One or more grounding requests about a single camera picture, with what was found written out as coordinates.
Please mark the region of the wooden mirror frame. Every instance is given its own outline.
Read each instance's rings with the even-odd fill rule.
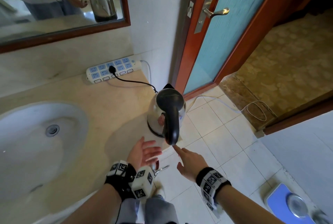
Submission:
[[[113,21],[108,23],[97,23],[89,26],[73,28],[69,30],[52,32],[40,36],[22,38],[13,40],[0,45],[0,53],[15,51],[19,49],[29,48],[37,45],[53,43],[74,37],[81,37],[93,33],[98,33],[106,30],[113,30],[131,25],[130,11],[128,8],[127,0],[120,0],[123,10],[123,19],[120,21]]]

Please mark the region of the power strip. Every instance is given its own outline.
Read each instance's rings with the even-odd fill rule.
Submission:
[[[109,72],[110,66],[114,66],[116,68],[115,74],[118,77],[141,69],[141,62],[137,60],[134,55],[132,55],[126,58],[100,64],[98,66],[89,67],[86,70],[87,80],[94,84],[115,78],[115,76]]]

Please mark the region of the door handle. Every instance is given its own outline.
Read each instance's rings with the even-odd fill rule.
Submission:
[[[224,16],[229,13],[229,8],[224,8],[223,10],[216,12],[209,11],[208,9],[211,2],[212,0],[204,0],[198,22],[194,30],[194,34],[201,32],[206,17],[212,19],[214,16]]]
[[[206,14],[206,16],[209,19],[212,19],[214,16],[225,16],[229,13],[229,8],[224,8],[223,10],[211,12],[207,8],[203,10],[203,12]]]

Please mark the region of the frosted glass panel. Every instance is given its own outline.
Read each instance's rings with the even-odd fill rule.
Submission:
[[[263,0],[219,0],[215,11],[228,7],[229,14],[215,16],[209,24],[184,93],[212,82]]]

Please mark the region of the stainless steel kettle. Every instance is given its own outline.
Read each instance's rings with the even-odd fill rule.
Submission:
[[[167,84],[152,99],[148,109],[148,127],[153,134],[175,145],[185,117],[186,103],[180,92]]]
[[[117,20],[117,12],[113,0],[89,0],[96,22]]]

